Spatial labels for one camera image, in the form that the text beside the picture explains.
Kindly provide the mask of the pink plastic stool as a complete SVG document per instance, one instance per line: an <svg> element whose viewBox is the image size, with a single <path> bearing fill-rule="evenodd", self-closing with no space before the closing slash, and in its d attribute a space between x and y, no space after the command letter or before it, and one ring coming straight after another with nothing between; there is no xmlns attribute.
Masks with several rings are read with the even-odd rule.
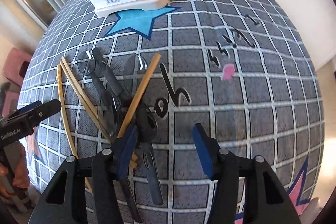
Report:
<svg viewBox="0 0 336 224"><path fill-rule="evenodd" d="M12 83L22 86L32 56L29 53L12 48L7 55L2 74Z"/></svg>

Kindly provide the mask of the bamboo chopstick angled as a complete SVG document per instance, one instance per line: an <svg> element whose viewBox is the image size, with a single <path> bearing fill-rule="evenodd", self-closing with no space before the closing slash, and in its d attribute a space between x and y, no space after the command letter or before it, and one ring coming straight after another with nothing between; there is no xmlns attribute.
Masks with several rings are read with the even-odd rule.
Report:
<svg viewBox="0 0 336 224"><path fill-rule="evenodd" d="M134 113L139 105L139 102L144 94L144 92L146 91L146 88L148 86L148 83L151 79L151 76L153 75L156 66L158 65L159 61L160 61L161 55L159 53L156 53L154 55L154 57L151 60L151 63L149 64L146 73L144 74L140 85L138 86L136 93L131 101L131 104L128 108L128 111L126 113L126 116L122 122L122 125L120 127L120 131L118 132L117 138L121 138L123 137L124 133L126 132L126 129L128 127L128 125L130 125L131 120L134 116Z"/></svg>

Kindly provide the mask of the bamboo chopstick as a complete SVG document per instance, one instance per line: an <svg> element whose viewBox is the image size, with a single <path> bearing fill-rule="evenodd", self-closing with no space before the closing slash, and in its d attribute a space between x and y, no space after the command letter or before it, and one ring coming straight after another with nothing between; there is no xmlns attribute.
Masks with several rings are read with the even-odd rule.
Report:
<svg viewBox="0 0 336 224"><path fill-rule="evenodd" d="M59 63L57 65L57 84L58 84L58 96L59 96L59 101L61 103L61 115L62 115L62 120L63 120L63 125L65 128L68 144L70 146L72 155L76 157L76 159L80 159L77 153L77 149L75 147L74 141L72 139L72 134L70 130L70 125L68 122L67 118L67 112L66 112L66 105L65 105L65 100L64 100L64 93L63 93L63 85L62 85L62 71L66 74L68 79L71 81L72 79L69 76L69 71L65 68L65 65L62 65L62 63Z"/></svg>
<svg viewBox="0 0 336 224"><path fill-rule="evenodd" d="M91 120L94 122L98 130L102 133L104 138L107 140L108 143L112 143L112 138L107 133L107 130L104 128L104 126L101 125L101 123L98 121L98 114L97 109L93 105L93 103L90 101L84 90L82 89L81 85L78 83L76 77L72 73L72 70L70 66L68 65L66 59L64 56L61 57L61 60L59 63L62 63L62 65L65 65L65 68L69 71L69 76L72 79L70 82L70 85L72 86L72 89L74 90L75 94L77 95L80 103L84 106L85 111L91 118Z"/></svg>

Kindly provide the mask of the grey grid star tablecloth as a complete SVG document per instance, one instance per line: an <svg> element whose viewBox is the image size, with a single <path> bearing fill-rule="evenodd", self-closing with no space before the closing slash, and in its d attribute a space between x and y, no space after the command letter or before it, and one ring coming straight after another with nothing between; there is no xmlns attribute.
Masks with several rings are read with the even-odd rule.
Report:
<svg viewBox="0 0 336 224"><path fill-rule="evenodd" d="M129 172L145 223L205 223L216 184L202 171L192 128L235 155L261 155L301 214L314 191L324 142L322 96L310 56L275 0L170 0L153 14L99 18L89 0L69 0L48 27L23 81L19 107L58 97L57 65L68 61L92 103L101 104L76 61L98 48L133 93L160 54L144 102L157 122L153 140L163 203L150 195L142 162Z"/></svg>

